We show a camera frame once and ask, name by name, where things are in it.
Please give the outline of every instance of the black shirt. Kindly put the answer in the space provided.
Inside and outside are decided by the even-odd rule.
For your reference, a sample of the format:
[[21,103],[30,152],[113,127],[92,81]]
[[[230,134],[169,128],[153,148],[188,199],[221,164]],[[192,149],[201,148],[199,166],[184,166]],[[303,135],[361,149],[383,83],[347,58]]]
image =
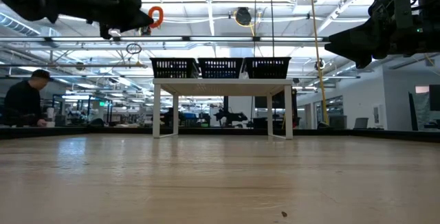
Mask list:
[[5,124],[35,125],[41,119],[40,92],[28,81],[9,88],[5,98]]

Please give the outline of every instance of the ceiling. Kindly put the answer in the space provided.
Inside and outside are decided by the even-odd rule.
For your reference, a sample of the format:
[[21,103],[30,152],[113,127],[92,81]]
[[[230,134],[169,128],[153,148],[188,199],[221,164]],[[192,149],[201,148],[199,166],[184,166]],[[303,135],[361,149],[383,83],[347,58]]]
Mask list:
[[[315,0],[316,25],[318,36],[328,36],[336,32],[363,24],[368,19],[368,7],[373,0]],[[256,36],[305,36],[314,35],[311,0],[142,0],[142,10],[148,12],[149,8],[158,5],[164,9],[165,21],[161,27],[154,29],[152,36],[252,36],[252,28],[237,25],[233,18],[234,12],[239,7],[247,7],[257,17],[255,27]],[[60,16],[55,24],[47,19],[28,22],[16,15],[5,4],[0,3],[0,14],[22,23],[33,30],[44,34],[50,27],[59,36],[99,36],[98,24],[88,25],[82,19],[70,16]],[[128,31],[122,36],[138,36],[138,32]],[[15,32],[11,27],[0,25],[0,36],[23,36]],[[191,43],[191,42],[167,42],[167,43],[143,43],[143,51],[139,57],[131,58],[131,63],[142,62],[146,68],[115,68],[111,73],[130,75],[152,75],[150,57],[234,57],[234,56],[291,56],[288,74],[293,76],[316,75],[314,69],[316,62],[316,49],[312,43],[292,44],[260,43],[255,48],[250,43],[242,45],[239,43]],[[11,63],[15,60],[32,63],[48,63],[50,54],[52,58],[58,59],[57,63],[71,64],[82,62],[84,64],[108,64],[111,66],[124,59],[130,58],[126,55],[127,44],[110,43],[59,43],[57,48],[52,48],[39,43],[10,42],[6,43],[8,49],[15,49],[18,52],[36,56],[30,60],[29,55],[15,53],[15,57],[3,57],[4,63]],[[343,57],[337,56],[319,47],[319,55],[327,63],[324,71],[340,71],[344,67],[352,67],[353,63]],[[85,71],[65,69],[65,72],[54,71],[54,74],[99,74],[106,72],[106,68],[87,68]],[[129,79],[141,88],[149,89],[150,80]],[[300,85],[308,85],[310,80],[304,80]]]

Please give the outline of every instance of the yellow pole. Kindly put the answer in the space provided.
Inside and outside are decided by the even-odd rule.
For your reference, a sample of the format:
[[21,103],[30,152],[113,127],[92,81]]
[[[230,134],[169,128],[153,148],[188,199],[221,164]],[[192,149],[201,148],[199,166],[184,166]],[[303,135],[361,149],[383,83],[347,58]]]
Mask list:
[[318,64],[318,75],[321,86],[322,93],[322,108],[324,111],[324,121],[326,124],[329,124],[329,115],[327,113],[327,103],[325,102],[325,89],[324,89],[324,81],[322,80],[322,70],[321,70],[321,59],[319,57],[319,47],[318,47],[318,32],[316,29],[316,14],[315,14],[315,0],[311,0],[311,11],[313,12],[313,29],[315,31],[315,47],[316,47],[316,62]]

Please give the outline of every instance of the black cap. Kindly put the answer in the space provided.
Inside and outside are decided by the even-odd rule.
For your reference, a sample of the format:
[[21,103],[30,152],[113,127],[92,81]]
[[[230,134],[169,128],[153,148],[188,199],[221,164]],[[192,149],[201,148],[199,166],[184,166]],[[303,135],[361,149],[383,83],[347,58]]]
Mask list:
[[42,69],[37,69],[36,71],[32,72],[32,78],[34,77],[50,80],[50,73]]

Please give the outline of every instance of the table leg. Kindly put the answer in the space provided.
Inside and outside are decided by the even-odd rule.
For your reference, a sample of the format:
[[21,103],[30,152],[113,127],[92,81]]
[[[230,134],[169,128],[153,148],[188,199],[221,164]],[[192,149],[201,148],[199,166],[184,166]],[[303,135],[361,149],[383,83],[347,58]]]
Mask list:
[[274,120],[272,116],[272,94],[267,95],[267,134],[274,135]]
[[179,95],[173,95],[173,134],[179,134]]
[[286,120],[286,139],[294,138],[294,128],[292,120],[292,86],[284,86],[285,120]]
[[154,85],[153,138],[160,138],[160,85]]

